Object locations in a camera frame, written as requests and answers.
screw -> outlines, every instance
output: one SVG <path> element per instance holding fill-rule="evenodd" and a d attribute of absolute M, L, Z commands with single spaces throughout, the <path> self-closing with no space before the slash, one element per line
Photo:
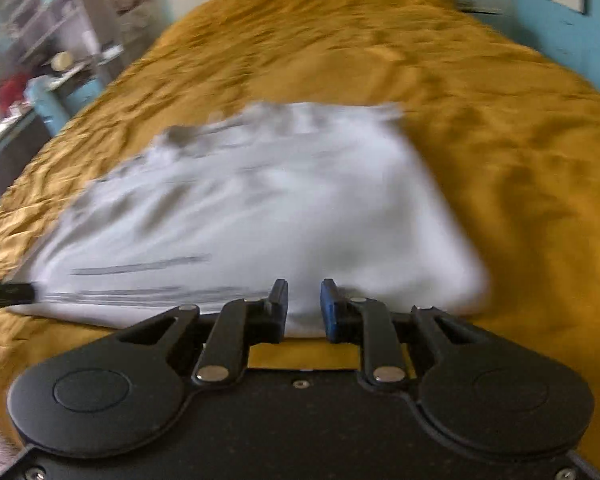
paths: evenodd
<path fill-rule="evenodd" d="M 46 474 L 39 467 L 32 467 L 24 473 L 24 478 L 26 480 L 45 480 Z"/>
<path fill-rule="evenodd" d="M 374 379 L 379 383 L 399 383 L 406 375 L 404 370 L 397 366 L 379 366 L 374 370 Z"/>
<path fill-rule="evenodd" d="M 205 383 L 219 383 L 229 376 L 229 370 L 223 366 L 209 365 L 198 370 L 196 377 Z"/>
<path fill-rule="evenodd" d="M 576 471 L 570 467 L 560 469 L 555 475 L 555 480 L 576 480 Z"/>
<path fill-rule="evenodd" d="M 294 381 L 293 385 L 294 385 L 294 388 L 296 388 L 298 390 L 306 390 L 309 386 L 311 386 L 311 383 L 304 379 L 299 379 L 297 381 Z"/>

drawer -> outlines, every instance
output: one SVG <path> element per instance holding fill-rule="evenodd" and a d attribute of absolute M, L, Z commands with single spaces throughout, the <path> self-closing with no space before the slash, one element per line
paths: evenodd
<path fill-rule="evenodd" d="M 64 108 L 69 112 L 69 115 L 73 117 L 86 105 L 95 101 L 104 87 L 99 79 L 91 79 L 88 83 L 76 89 L 74 92 L 64 98 Z"/>

white cloth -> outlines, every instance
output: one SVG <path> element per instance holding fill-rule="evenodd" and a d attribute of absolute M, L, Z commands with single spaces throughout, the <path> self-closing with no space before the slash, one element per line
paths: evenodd
<path fill-rule="evenodd" d="M 23 314 L 125 327 L 289 282 L 287 335 L 324 334 L 324 278 L 392 310 L 475 304 L 486 277 L 393 105 L 254 104 L 174 126 L 91 183 L 16 270 Z"/>

red object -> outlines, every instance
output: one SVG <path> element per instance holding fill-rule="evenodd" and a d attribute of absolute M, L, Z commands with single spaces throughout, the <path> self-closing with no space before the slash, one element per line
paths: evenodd
<path fill-rule="evenodd" d="M 0 111 L 3 117 L 9 115 L 9 107 L 16 101 L 24 101 L 29 75 L 20 72 L 0 83 Z"/>

bed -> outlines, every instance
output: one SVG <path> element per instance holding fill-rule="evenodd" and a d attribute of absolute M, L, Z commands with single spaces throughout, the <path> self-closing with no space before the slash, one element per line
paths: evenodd
<path fill-rule="evenodd" d="M 49 142 L 0 200 L 0 277 L 83 186 L 165 127 L 255 100 L 400 103 L 491 275 L 477 324 L 579 371 L 596 398 L 580 451 L 600 468 L 600 94 L 452 0 L 211 0 L 173 25 Z M 26 367 L 107 333 L 0 311 L 0 429 Z M 261 367 L 356 367 L 321 340 Z"/>

